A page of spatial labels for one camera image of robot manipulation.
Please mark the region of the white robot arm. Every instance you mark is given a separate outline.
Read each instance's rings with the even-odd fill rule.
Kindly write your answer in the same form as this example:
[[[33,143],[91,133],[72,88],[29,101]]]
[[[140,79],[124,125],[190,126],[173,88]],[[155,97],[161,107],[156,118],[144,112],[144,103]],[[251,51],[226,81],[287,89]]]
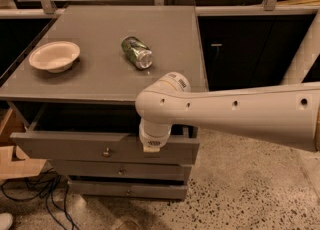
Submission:
[[[206,16],[199,20],[208,89],[193,92],[171,72],[136,99],[140,139],[164,146],[174,125],[214,130],[316,151],[319,72],[290,76],[304,44],[319,36],[314,14]]]

